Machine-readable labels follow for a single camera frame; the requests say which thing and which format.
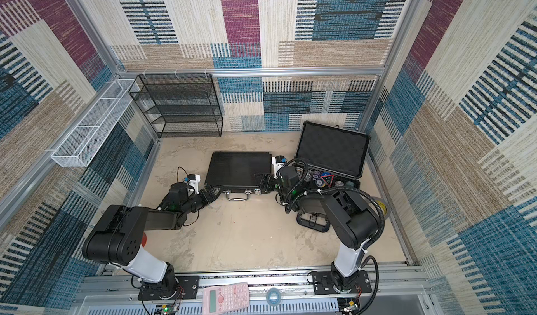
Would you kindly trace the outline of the black poker case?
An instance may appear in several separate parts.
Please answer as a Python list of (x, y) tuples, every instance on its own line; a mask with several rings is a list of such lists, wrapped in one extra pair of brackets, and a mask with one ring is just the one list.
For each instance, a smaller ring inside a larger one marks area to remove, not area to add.
[(272, 155), (259, 151), (215, 151), (209, 163), (206, 189), (218, 189), (229, 201), (246, 201), (262, 193), (262, 181), (271, 175)]

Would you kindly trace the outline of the grey poker case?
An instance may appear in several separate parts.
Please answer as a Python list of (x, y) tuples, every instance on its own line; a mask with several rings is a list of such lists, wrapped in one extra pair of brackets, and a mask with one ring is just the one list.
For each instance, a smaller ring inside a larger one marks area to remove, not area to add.
[[(293, 165), (303, 170), (303, 179), (308, 169), (331, 172), (348, 179), (359, 180), (363, 175), (369, 136), (351, 130), (327, 126), (307, 121), (295, 157), (284, 166)], [(296, 213), (296, 222), (305, 228), (325, 233), (330, 229), (330, 219), (321, 203), (325, 197), (332, 197), (346, 214), (351, 217), (363, 211), (376, 211), (359, 188), (335, 187), (330, 189), (299, 189), (293, 200), (280, 200), (285, 212)]]

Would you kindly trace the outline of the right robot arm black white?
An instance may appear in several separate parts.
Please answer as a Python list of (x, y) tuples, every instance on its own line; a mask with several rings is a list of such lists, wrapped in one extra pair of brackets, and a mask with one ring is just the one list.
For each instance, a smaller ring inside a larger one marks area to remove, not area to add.
[(299, 225), (321, 233), (334, 231), (338, 237), (339, 250), (330, 271), (311, 275), (317, 294), (373, 291), (364, 267), (371, 261), (369, 247), (385, 228), (385, 213), (378, 201), (353, 182), (296, 165), (254, 179), (261, 193), (275, 192), (286, 213), (296, 213)]

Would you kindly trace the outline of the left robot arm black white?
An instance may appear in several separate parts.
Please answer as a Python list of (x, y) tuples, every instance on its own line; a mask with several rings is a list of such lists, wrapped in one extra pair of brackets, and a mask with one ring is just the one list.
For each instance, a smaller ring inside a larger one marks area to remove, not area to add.
[(141, 293), (171, 298), (179, 293), (172, 264), (144, 249), (146, 231), (174, 231), (186, 226), (189, 214), (216, 201), (220, 189), (198, 191), (185, 182), (173, 184), (159, 206), (126, 207), (112, 204), (103, 213), (82, 247), (83, 257), (113, 264), (141, 280)]

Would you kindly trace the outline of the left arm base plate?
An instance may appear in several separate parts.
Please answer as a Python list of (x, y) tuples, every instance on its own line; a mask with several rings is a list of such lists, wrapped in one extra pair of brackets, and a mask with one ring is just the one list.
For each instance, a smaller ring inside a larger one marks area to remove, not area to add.
[(138, 301), (194, 300), (197, 297), (200, 276), (180, 276), (160, 283), (141, 284)]

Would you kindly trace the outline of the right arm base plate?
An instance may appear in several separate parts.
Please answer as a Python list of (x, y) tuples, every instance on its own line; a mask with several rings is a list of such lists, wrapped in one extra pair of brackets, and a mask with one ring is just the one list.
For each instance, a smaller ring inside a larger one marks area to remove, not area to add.
[(315, 295), (371, 293), (371, 280), (365, 270), (358, 270), (350, 277), (343, 277), (339, 272), (311, 271), (306, 280), (313, 286)]

